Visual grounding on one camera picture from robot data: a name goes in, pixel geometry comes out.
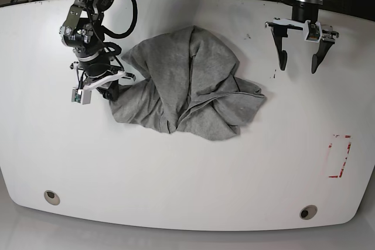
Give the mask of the left table grommet hole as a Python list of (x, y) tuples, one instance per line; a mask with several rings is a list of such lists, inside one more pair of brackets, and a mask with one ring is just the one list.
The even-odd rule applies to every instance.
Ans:
[(44, 198), (49, 204), (53, 206), (58, 206), (60, 204), (60, 197), (53, 191), (46, 190), (44, 192)]

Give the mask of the table grommet hole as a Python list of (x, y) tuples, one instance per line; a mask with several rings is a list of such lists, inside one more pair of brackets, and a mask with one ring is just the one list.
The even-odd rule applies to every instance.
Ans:
[(312, 219), (316, 213), (318, 212), (318, 208), (315, 205), (309, 205), (304, 207), (301, 212), (299, 213), (299, 216), (302, 220), (310, 220)]
[(46, 190), (44, 192), (44, 198), (49, 204), (53, 206), (58, 206), (60, 204), (60, 197), (53, 191)]

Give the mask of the red tape rectangle marking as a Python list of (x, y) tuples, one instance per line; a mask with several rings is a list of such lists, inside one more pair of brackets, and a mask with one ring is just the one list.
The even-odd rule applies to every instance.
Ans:
[(326, 174), (329, 179), (343, 175), (352, 144), (351, 135), (333, 135), (328, 147)]

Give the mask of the right table grommet hole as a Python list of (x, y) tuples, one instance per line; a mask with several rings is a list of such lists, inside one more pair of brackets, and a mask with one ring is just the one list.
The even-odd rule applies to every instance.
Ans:
[(299, 216), (302, 220), (310, 220), (312, 219), (316, 213), (318, 212), (318, 208), (315, 205), (309, 205), (304, 207), (301, 212), (299, 213)]

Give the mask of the grey t-shirt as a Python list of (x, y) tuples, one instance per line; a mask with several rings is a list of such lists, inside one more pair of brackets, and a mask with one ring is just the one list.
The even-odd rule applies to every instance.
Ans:
[(143, 80), (121, 86), (110, 102), (119, 123), (223, 141), (239, 135), (266, 100), (259, 86), (236, 77), (231, 49), (197, 26), (144, 40), (122, 59)]

